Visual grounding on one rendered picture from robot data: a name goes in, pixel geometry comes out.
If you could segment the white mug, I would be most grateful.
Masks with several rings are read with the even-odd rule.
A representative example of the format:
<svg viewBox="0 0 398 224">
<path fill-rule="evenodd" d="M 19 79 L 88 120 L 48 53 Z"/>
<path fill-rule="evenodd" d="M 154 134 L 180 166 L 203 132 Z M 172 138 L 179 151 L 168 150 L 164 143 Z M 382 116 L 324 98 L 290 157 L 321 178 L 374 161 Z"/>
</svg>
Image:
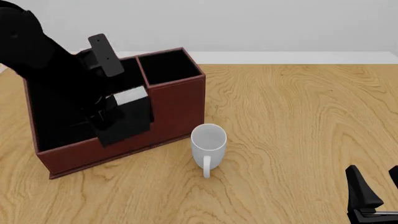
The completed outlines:
<svg viewBox="0 0 398 224">
<path fill-rule="evenodd" d="M 210 178 L 210 171 L 218 167 L 226 151 L 227 135 L 217 124 L 201 124 L 191 133 L 191 150 L 195 163 L 203 170 L 203 176 Z"/>
</svg>

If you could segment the black book with white pages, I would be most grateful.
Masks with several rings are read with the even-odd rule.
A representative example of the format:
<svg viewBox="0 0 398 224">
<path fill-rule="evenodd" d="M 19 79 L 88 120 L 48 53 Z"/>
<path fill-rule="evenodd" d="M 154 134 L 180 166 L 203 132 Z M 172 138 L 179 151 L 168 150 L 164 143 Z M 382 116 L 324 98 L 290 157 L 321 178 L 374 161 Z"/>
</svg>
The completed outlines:
<svg viewBox="0 0 398 224">
<path fill-rule="evenodd" d="M 124 118 L 110 128 L 95 129 L 104 147 L 150 130 L 151 103 L 142 85 L 107 96 L 101 110 L 120 110 L 124 113 Z"/>
</svg>

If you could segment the red-brown desk caddy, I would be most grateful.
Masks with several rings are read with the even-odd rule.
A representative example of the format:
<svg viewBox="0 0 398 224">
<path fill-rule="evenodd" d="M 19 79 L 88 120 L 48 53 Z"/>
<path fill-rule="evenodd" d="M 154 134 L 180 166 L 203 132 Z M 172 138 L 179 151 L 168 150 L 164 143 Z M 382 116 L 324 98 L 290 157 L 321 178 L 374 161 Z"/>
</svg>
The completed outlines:
<svg viewBox="0 0 398 224">
<path fill-rule="evenodd" d="M 44 102 L 44 89 L 24 82 L 36 156 L 56 179 L 187 138 L 204 122 L 206 76 L 183 48 L 123 57 L 124 72 L 108 79 L 107 95 L 143 86 L 150 130 L 102 146 L 94 127 L 70 105 Z"/>
</svg>

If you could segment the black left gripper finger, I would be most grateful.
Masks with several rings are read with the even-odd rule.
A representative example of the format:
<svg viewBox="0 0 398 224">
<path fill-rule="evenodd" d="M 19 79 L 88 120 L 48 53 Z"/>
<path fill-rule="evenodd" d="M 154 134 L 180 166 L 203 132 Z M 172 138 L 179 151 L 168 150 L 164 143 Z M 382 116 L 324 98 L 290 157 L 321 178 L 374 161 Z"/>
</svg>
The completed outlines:
<svg viewBox="0 0 398 224">
<path fill-rule="evenodd" d="M 88 121 L 98 130 L 106 130 L 123 118 L 124 113 L 120 110 L 101 110 L 88 115 Z"/>
</svg>

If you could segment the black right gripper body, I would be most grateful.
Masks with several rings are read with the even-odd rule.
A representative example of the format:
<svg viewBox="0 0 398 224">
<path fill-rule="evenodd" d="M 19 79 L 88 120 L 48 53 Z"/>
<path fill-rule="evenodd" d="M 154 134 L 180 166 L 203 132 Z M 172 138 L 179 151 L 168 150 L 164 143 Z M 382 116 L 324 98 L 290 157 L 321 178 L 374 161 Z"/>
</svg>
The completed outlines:
<svg viewBox="0 0 398 224">
<path fill-rule="evenodd" d="M 351 224 L 398 224 L 398 211 L 378 212 L 373 208 L 348 209 Z"/>
</svg>

